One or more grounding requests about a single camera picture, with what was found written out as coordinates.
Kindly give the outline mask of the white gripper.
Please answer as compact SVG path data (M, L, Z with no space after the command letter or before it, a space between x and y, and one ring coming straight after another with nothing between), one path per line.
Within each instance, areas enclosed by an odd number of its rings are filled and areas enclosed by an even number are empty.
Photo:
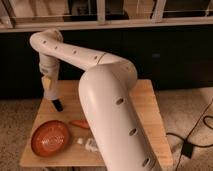
M63 110L63 106L58 99L58 74L59 74L59 63L56 62L53 65L44 65L39 63L40 72L43 74L41 77L42 86L44 89L44 97L47 100L52 101L55 109L58 112Z

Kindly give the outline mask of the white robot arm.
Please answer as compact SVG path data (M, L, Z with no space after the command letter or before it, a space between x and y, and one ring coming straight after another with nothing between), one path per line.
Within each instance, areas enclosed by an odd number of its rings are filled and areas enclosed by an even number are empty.
M111 53L63 42L57 29L30 37L39 53L39 69L48 100L59 98L59 62L84 71L79 81L79 98L84 115L108 171L162 171L132 103L129 91L137 82L134 64Z

